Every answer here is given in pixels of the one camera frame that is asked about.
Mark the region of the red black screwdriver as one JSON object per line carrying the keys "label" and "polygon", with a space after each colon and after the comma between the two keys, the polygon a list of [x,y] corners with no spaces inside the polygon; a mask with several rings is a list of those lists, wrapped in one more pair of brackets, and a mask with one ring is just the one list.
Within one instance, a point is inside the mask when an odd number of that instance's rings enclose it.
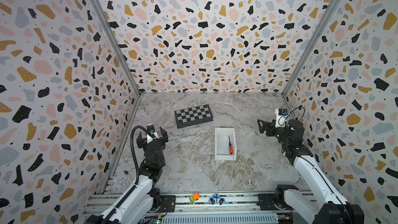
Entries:
{"label": "red black screwdriver", "polygon": [[229,138],[229,154],[232,155],[234,153],[234,151],[233,151],[233,147],[232,147],[231,137],[228,136],[228,138]]}

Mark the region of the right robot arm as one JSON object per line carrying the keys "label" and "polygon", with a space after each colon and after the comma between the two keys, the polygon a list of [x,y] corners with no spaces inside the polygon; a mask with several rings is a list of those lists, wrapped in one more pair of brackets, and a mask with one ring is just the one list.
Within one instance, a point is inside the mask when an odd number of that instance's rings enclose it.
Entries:
{"label": "right robot arm", "polygon": [[312,202],[294,185],[278,185],[273,202],[280,209],[295,210],[308,224],[362,224],[364,211],[357,204],[351,204],[327,179],[316,159],[303,144],[303,123],[290,119],[279,125],[258,120],[260,133],[275,137],[282,146],[282,152],[291,165],[300,173],[309,186],[316,202]]}

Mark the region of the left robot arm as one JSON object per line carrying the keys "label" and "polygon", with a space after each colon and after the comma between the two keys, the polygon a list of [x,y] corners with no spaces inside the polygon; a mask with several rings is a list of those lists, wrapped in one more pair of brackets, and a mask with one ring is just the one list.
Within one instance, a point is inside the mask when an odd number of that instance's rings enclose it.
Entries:
{"label": "left robot arm", "polygon": [[160,208],[160,190],[155,187],[166,165],[163,150],[169,141],[162,127],[137,125],[130,134],[130,150],[135,181],[117,201],[99,215],[91,215],[86,224],[137,224],[150,211]]}

